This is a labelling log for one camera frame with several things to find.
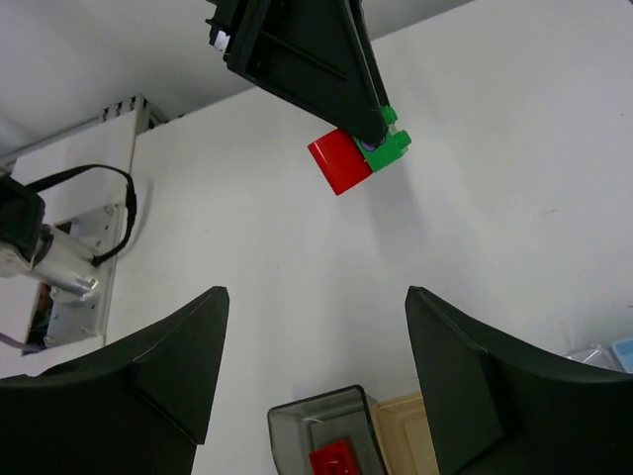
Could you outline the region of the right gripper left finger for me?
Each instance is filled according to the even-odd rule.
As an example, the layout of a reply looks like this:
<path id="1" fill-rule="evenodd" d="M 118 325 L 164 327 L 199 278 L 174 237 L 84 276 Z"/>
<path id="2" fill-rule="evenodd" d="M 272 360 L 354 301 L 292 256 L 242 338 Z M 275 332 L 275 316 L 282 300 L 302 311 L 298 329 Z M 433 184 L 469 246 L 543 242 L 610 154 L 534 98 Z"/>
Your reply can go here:
<path id="1" fill-rule="evenodd" d="M 2 379 L 2 473 L 191 473 L 208 433 L 228 309 L 226 288 L 213 287 L 99 350 Z"/>

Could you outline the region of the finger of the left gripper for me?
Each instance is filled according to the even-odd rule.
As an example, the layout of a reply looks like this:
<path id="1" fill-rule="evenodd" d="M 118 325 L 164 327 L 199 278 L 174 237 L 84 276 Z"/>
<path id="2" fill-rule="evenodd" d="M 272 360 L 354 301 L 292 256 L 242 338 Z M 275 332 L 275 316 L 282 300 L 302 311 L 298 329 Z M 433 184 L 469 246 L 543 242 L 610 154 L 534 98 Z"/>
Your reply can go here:
<path id="1" fill-rule="evenodd" d="M 209 43 L 228 70 L 364 143 L 388 131 L 389 98 L 362 4 L 349 0 L 221 0 Z"/>

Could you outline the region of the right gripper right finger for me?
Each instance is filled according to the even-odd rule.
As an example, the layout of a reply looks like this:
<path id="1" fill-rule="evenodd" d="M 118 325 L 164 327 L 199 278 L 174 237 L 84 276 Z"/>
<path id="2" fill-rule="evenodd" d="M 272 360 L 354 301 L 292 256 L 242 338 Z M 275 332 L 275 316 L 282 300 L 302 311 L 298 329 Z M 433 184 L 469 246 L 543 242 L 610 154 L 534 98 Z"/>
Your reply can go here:
<path id="1" fill-rule="evenodd" d="M 631 375 L 538 348 L 424 288 L 409 288 L 406 314 L 440 473 L 631 473 Z"/>

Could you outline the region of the red round lego brick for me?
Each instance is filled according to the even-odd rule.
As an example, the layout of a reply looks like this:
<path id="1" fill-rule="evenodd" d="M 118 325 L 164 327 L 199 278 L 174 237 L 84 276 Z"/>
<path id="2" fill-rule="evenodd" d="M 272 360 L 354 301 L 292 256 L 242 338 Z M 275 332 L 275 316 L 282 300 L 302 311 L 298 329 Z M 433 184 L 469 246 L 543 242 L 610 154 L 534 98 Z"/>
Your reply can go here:
<path id="1" fill-rule="evenodd" d="M 373 173 L 353 137 L 341 129 L 310 143 L 308 150 L 336 196 Z"/>

